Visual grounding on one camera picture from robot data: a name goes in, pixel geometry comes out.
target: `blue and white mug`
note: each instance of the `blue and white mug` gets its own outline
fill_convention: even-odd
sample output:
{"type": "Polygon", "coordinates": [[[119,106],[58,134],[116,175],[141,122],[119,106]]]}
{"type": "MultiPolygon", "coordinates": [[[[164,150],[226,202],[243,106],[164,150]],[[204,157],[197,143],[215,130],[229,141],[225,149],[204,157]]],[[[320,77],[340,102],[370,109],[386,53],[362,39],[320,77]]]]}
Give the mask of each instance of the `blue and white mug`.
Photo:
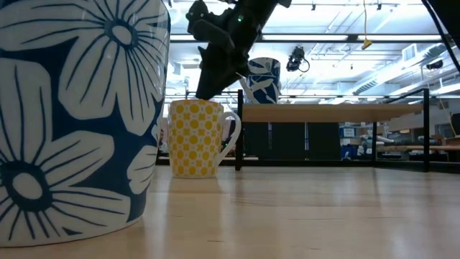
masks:
{"type": "Polygon", "coordinates": [[[276,104],[280,95],[280,61],[255,58],[249,61],[250,74],[242,82],[246,100],[254,104],[276,104]]]}
{"type": "Polygon", "coordinates": [[[0,247],[142,216],[169,36],[161,0],[0,1],[0,247]]]}

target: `ceiling pipe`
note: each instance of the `ceiling pipe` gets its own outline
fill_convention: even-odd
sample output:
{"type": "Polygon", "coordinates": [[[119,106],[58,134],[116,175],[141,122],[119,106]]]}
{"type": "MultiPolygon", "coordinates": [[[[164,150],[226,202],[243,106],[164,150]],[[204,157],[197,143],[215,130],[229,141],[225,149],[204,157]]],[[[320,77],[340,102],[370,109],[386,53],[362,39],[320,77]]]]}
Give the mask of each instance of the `ceiling pipe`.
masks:
{"type": "Polygon", "coordinates": [[[387,83],[388,81],[407,73],[408,69],[413,68],[414,65],[420,66],[428,64],[439,57],[442,53],[446,52],[446,50],[447,48],[444,44],[435,44],[420,51],[415,58],[409,60],[408,62],[405,62],[403,58],[398,58],[395,62],[375,71],[375,73],[371,76],[355,83],[348,94],[359,95],[364,91],[387,83]]]}

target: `mug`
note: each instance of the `mug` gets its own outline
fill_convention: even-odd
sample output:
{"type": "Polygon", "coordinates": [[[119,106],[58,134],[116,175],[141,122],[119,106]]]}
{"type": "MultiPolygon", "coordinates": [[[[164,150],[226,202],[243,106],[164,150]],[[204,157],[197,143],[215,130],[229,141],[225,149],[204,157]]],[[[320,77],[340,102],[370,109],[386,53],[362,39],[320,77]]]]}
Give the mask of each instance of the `mug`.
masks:
{"type": "Polygon", "coordinates": [[[169,36],[161,0],[0,1],[0,247],[142,216],[169,36]]]}
{"type": "Polygon", "coordinates": [[[273,58],[255,58],[249,61],[249,75],[240,84],[246,102],[253,104],[276,104],[280,95],[280,61],[273,58]]]}
{"type": "Polygon", "coordinates": [[[234,112],[213,101],[173,101],[168,117],[168,149],[172,174],[176,178],[213,178],[219,163],[235,145],[242,122],[234,112]],[[221,151],[222,126],[235,119],[235,130],[221,151]]]}

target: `desk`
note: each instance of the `desk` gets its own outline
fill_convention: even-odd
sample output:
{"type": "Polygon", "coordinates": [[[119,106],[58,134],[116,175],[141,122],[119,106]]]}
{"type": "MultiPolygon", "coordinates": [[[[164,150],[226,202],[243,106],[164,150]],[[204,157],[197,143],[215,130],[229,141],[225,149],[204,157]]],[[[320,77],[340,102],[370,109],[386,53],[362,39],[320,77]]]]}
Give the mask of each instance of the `desk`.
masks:
{"type": "MultiPolygon", "coordinates": [[[[449,162],[459,162],[460,157],[460,145],[442,145],[442,146],[430,146],[432,151],[446,151],[448,154],[449,162]]],[[[409,152],[413,150],[423,150],[422,145],[400,145],[400,146],[387,146],[378,147],[378,152],[401,152],[402,159],[409,160],[409,152]]]]}
{"type": "Polygon", "coordinates": [[[458,258],[460,176],[373,168],[157,167],[143,220],[1,259],[458,258]]]}
{"type": "Polygon", "coordinates": [[[420,104],[244,104],[243,122],[386,122],[420,104]]]}

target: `fluorescent light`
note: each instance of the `fluorescent light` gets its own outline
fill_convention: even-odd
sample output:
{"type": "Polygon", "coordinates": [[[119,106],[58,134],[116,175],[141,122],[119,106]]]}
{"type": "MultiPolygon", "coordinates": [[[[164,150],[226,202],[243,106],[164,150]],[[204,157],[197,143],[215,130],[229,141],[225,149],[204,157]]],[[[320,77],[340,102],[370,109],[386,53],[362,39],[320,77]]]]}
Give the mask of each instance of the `fluorescent light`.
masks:
{"type": "Polygon", "coordinates": [[[413,90],[413,89],[415,89],[417,87],[419,87],[419,86],[417,86],[417,85],[406,86],[406,87],[403,87],[401,89],[398,89],[398,90],[392,92],[390,95],[405,94],[405,93],[409,92],[410,90],[413,90]]]}
{"type": "Polygon", "coordinates": [[[321,40],[333,40],[333,41],[344,41],[348,39],[348,35],[263,35],[263,40],[310,40],[310,41],[321,41],[321,40]]]}
{"type": "Polygon", "coordinates": [[[195,40],[193,35],[171,35],[170,40],[195,40]]]}
{"type": "MultiPolygon", "coordinates": [[[[358,40],[364,40],[364,35],[358,36],[358,40]]],[[[368,40],[385,41],[417,41],[417,40],[442,40],[440,35],[367,35],[368,40]]]]}
{"type": "Polygon", "coordinates": [[[457,91],[457,90],[460,90],[460,83],[455,83],[450,86],[441,87],[438,90],[432,91],[431,94],[447,94],[447,93],[450,93],[452,91],[457,91]]]}

